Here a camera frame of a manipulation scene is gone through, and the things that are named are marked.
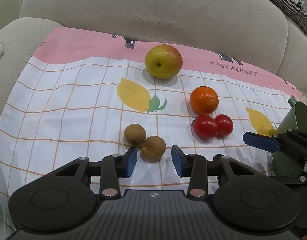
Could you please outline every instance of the yellow lemon illustration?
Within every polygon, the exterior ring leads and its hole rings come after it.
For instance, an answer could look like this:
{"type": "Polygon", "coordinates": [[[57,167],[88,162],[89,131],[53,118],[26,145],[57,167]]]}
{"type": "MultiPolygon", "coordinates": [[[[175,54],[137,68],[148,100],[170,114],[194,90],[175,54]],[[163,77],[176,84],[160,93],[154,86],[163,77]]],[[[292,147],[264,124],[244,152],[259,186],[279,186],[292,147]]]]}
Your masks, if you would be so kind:
{"type": "Polygon", "coordinates": [[[146,112],[149,109],[150,94],[143,86],[121,78],[117,93],[125,105],[140,112],[146,112]]]}
{"type": "Polygon", "coordinates": [[[249,121],[258,134],[271,137],[276,133],[276,129],[263,113],[248,107],[246,107],[246,110],[249,114],[249,121]]]}

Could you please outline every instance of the red fruit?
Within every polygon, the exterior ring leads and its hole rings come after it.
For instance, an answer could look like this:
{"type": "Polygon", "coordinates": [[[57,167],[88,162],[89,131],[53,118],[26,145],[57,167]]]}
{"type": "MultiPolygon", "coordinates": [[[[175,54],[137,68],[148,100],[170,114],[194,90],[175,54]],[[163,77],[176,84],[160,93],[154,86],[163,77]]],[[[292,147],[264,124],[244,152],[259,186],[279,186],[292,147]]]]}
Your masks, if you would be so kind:
{"type": "Polygon", "coordinates": [[[192,126],[196,135],[204,140],[214,138],[218,134],[218,124],[207,115],[197,117],[193,121],[192,126]]]}
{"type": "Polygon", "coordinates": [[[218,135],[227,136],[230,135],[234,129],[234,123],[231,118],[225,114],[219,114],[216,116],[215,121],[218,124],[218,135]]]}

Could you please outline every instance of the orange fruit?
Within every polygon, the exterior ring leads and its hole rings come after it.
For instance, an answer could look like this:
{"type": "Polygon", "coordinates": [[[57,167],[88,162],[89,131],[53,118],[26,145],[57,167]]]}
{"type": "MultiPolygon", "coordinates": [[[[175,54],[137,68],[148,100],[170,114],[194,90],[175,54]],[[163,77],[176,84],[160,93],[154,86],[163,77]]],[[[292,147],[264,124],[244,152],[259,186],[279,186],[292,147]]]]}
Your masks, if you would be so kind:
{"type": "Polygon", "coordinates": [[[214,112],[219,104],[218,95],[210,87],[197,87],[190,94],[190,105],[198,115],[209,115],[214,112]]]}

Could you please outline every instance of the lemon print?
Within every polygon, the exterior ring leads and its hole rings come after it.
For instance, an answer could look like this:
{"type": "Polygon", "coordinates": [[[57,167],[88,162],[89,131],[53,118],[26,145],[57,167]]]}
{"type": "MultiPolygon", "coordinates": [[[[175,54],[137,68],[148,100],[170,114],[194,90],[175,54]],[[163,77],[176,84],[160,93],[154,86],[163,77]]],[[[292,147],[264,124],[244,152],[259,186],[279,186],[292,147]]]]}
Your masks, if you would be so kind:
{"type": "Polygon", "coordinates": [[[125,105],[139,112],[149,113],[163,110],[167,104],[167,100],[165,99],[164,104],[159,106],[160,100],[156,94],[153,98],[150,98],[149,92],[143,86],[126,78],[121,78],[117,86],[117,93],[125,105]]]}
{"type": "Polygon", "coordinates": [[[276,133],[276,129],[263,113],[248,107],[246,107],[246,110],[249,115],[249,121],[258,134],[271,137],[276,133]]]}

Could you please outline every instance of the green cup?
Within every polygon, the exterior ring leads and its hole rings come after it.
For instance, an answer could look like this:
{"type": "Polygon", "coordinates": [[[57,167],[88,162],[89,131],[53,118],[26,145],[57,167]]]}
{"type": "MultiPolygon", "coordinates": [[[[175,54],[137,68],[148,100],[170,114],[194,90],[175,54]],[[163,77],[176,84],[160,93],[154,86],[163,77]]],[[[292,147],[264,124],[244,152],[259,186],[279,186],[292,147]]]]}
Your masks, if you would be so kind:
{"type": "MultiPolygon", "coordinates": [[[[288,103],[292,107],[277,129],[277,133],[285,133],[288,128],[307,132],[307,106],[292,96],[288,103]]],[[[299,176],[302,168],[282,152],[275,152],[273,165],[276,176],[299,176]]]]}

